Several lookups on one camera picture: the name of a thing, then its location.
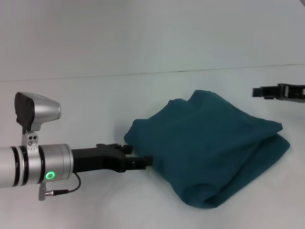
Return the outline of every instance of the white wall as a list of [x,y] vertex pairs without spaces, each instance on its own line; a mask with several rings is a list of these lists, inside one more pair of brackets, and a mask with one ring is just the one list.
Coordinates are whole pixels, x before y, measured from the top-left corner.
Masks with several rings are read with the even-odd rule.
[[299,0],[1,0],[0,80],[305,63]]
[[[291,149],[266,173],[219,208],[182,203],[152,170],[80,173],[73,194],[38,201],[38,185],[0,190],[0,227],[45,229],[303,229],[305,225],[305,106],[252,98],[252,88],[304,84],[305,66],[144,74],[0,83],[0,146],[19,145],[14,95],[28,91],[61,103],[62,117],[42,126],[42,144],[72,148],[123,143],[136,118],[158,112],[170,99],[211,90],[251,115],[281,122]],[[73,188],[75,177],[48,184]]]

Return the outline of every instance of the green fabric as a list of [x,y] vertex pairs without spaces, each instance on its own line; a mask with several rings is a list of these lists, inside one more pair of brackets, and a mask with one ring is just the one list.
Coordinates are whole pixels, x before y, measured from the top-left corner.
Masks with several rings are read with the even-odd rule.
[[159,113],[135,120],[125,141],[186,204],[215,208],[246,186],[290,147],[282,125],[252,117],[207,91],[170,100]]

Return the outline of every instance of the robotic arm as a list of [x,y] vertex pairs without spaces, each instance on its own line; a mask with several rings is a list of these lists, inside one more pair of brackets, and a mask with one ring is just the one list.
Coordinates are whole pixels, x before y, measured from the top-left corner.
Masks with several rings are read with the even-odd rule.
[[127,157],[132,146],[98,144],[95,148],[71,150],[67,144],[39,145],[36,132],[43,123],[61,117],[60,104],[38,94],[18,92],[15,110],[22,126],[22,141],[21,146],[0,148],[0,187],[40,184],[39,200],[45,200],[46,196],[71,192],[46,190],[47,182],[68,179],[71,173],[79,179],[78,172],[110,169],[123,173],[153,164],[151,156]]

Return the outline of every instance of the black cable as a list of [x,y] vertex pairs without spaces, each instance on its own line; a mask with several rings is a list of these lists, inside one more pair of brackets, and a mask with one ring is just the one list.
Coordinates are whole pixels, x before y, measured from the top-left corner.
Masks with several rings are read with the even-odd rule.
[[80,176],[77,173],[74,173],[74,174],[76,175],[79,183],[78,183],[78,186],[75,189],[69,190],[68,193],[75,192],[76,190],[78,190],[81,187],[81,178],[80,178]]
[[77,173],[74,173],[78,179],[78,186],[75,189],[68,190],[68,189],[63,189],[63,190],[53,190],[53,196],[58,196],[58,195],[63,195],[71,192],[75,192],[81,187],[81,178]]

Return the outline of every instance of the green led light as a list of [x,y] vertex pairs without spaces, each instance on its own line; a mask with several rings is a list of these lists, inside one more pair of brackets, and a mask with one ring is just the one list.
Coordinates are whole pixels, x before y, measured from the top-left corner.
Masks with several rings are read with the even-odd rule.
[[47,175],[46,175],[46,178],[48,180],[53,179],[54,177],[55,177],[55,173],[54,172],[48,172]]

